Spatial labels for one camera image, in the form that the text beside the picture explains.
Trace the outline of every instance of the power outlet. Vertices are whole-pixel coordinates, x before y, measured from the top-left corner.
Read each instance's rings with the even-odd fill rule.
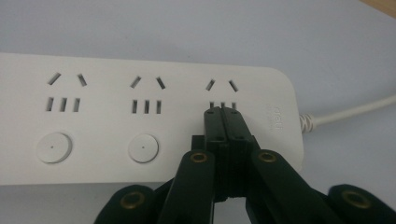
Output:
[[[301,169],[294,90],[272,68],[1,53],[0,78],[0,185],[166,181],[214,106]]]

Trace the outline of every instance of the white table surface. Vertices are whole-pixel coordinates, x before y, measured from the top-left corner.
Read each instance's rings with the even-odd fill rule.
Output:
[[[396,93],[396,20],[358,0],[1,0],[0,51],[274,67],[300,113],[317,115]],[[314,189],[352,184],[396,209],[395,105],[306,134],[304,147]],[[124,186],[0,187],[0,222],[93,223]],[[217,205],[215,223],[249,223],[244,200]]]

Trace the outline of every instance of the power strip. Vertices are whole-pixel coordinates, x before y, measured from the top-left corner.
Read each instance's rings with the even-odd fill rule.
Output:
[[[0,53],[0,185],[162,182],[210,106],[301,169],[294,89],[272,68]]]

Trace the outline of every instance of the round button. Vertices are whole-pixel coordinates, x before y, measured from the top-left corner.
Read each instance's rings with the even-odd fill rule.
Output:
[[[63,133],[50,133],[37,145],[37,157],[45,163],[64,161],[72,151],[72,141]]]
[[[128,153],[134,161],[152,161],[158,154],[157,140],[149,134],[140,134],[129,144]]]

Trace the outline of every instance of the white cable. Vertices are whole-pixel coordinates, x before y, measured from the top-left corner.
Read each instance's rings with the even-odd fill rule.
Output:
[[[311,133],[320,125],[348,119],[393,104],[396,104],[396,95],[321,117],[314,117],[310,114],[300,115],[301,131],[302,133]]]

